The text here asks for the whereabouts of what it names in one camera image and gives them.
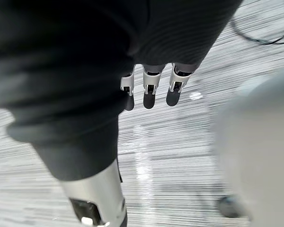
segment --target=black fabric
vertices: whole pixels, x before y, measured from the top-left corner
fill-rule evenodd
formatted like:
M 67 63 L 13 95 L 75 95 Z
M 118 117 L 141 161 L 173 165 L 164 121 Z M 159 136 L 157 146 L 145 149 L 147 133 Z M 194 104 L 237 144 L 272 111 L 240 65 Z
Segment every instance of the black fabric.
M 199 68 L 200 63 L 195 63 L 191 65 L 181 64 L 181 63 L 175 63 L 176 69 L 178 69 L 181 72 L 185 73 L 194 73 Z
M 199 63 L 241 0 L 1 0 L 0 108 L 54 177 L 117 156 L 120 80 L 136 63 Z
M 158 75 L 163 71 L 165 65 L 143 65 L 145 71 L 147 73 L 154 73 L 154 75 Z

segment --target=black cable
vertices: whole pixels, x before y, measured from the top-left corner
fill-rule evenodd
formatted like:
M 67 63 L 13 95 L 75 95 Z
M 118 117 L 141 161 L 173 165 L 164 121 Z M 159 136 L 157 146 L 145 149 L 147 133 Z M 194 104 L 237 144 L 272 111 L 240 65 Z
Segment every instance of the black cable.
M 242 31 L 240 31 L 238 29 L 234 18 L 231 19 L 231 27 L 236 34 L 240 35 L 244 39 L 246 39 L 248 41 L 253 41 L 253 42 L 259 43 L 260 45 L 271 45 L 271 44 L 280 45 L 280 44 L 284 44 L 284 42 L 279 42 L 282 39 L 284 39 L 284 35 L 281 36 L 280 38 L 276 39 L 276 40 L 273 40 L 273 41 L 269 41 L 269 40 L 265 40 L 265 39 L 257 39 L 257 38 L 253 38 L 251 36 L 247 36 L 246 34 L 244 34 Z

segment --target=gray striped carpet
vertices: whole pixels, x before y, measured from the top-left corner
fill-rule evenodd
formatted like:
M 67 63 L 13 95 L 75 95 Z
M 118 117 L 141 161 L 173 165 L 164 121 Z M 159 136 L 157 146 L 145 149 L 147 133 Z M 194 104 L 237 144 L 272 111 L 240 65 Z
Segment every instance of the gray striped carpet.
M 246 0 L 235 15 L 258 38 L 284 33 L 284 0 Z M 166 66 L 155 107 L 142 105 L 142 68 L 135 69 L 135 108 L 120 116 L 119 162 L 129 227 L 245 227 L 223 218 L 215 201 L 230 193 L 216 164 L 213 117 L 245 80 L 284 67 L 284 45 L 259 46 L 227 26 L 175 107 L 165 103 Z M 57 181 L 27 144 L 12 141 L 0 110 L 0 227 L 80 226 Z

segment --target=black sleeve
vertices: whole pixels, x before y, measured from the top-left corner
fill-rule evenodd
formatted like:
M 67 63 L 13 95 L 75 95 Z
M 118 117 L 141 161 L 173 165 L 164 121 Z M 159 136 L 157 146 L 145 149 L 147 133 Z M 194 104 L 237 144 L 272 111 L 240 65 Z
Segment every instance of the black sleeve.
M 89 177 L 117 156 L 120 79 L 133 68 L 135 30 L 96 2 L 105 5 L 0 0 L 0 108 L 15 118 L 8 134 L 31 143 L 63 181 Z

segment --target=robotic hand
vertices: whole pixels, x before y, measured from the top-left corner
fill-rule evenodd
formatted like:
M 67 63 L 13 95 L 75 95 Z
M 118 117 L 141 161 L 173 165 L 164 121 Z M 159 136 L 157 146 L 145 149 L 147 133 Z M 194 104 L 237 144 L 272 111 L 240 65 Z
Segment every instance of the robotic hand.
M 197 64 L 181 64 L 173 63 L 172 71 L 169 80 L 169 89 L 167 92 L 166 103 L 169 106 L 175 106 L 182 92 L 182 89 L 187 84 L 190 76 L 199 67 Z M 160 77 L 165 65 L 143 65 L 143 87 L 144 97 L 143 105 L 147 109 L 152 109 L 155 105 L 156 91 L 159 86 Z M 134 69 L 131 73 L 122 77 L 121 90 L 128 94 L 128 102 L 126 110 L 130 111 L 134 107 L 133 99 L 134 89 Z

